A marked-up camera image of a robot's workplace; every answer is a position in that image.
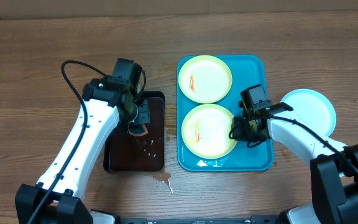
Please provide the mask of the teal orange sponge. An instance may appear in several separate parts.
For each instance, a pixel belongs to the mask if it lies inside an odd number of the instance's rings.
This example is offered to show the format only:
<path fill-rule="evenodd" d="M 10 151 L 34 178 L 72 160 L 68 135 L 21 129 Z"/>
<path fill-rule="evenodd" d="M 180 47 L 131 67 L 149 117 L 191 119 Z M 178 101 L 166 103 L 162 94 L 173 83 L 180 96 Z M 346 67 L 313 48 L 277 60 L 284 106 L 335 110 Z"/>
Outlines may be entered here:
<path fill-rule="evenodd" d="M 129 128 L 129 134 L 135 137 L 145 136 L 148 133 L 147 127 L 144 124 Z"/>

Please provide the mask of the light blue plate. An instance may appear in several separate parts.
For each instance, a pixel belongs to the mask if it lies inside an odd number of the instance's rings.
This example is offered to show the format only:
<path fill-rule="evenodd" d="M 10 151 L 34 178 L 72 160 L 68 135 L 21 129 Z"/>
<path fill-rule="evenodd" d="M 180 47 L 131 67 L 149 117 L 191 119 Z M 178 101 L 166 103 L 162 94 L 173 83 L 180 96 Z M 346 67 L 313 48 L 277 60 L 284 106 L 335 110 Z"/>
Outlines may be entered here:
<path fill-rule="evenodd" d="M 293 90 L 281 102 L 291 106 L 314 131 L 325 136 L 334 132 L 337 122 L 334 106 L 320 92 L 310 89 Z"/>

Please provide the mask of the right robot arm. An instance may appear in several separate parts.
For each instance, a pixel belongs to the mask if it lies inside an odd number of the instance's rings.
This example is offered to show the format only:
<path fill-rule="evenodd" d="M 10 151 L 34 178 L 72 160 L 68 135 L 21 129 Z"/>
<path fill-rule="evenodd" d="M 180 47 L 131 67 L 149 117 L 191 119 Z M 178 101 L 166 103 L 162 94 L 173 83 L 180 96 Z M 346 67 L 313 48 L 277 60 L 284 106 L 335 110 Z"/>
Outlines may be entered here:
<path fill-rule="evenodd" d="M 256 147 L 272 139 L 310 168 L 312 200 L 282 212 L 277 223 L 358 223 L 358 144 L 313 130 L 286 103 L 239 103 L 229 137 Z"/>

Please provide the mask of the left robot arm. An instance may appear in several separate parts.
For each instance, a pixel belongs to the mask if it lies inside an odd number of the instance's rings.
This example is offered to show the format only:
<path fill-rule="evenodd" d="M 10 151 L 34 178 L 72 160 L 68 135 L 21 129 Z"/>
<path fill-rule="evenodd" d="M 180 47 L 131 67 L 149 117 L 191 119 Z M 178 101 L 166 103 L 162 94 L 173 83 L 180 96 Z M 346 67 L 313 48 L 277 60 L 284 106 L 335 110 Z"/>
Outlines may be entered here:
<path fill-rule="evenodd" d="M 88 210 L 83 199 L 96 160 L 117 127 L 139 117 L 139 79 L 95 78 L 79 95 L 80 111 L 60 152 L 34 186 L 15 196 L 19 223 L 116 223 L 107 212 Z"/>

